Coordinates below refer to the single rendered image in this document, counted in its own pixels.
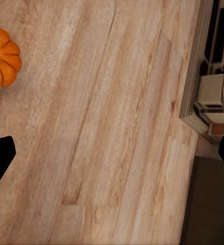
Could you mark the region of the pumpkin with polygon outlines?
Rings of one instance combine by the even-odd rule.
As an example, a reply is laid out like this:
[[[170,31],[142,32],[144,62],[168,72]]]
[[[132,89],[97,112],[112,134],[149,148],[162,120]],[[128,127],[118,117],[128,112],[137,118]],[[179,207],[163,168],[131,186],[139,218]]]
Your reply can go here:
[[[15,82],[22,66],[20,50],[7,31],[0,27],[0,87],[8,87]]]

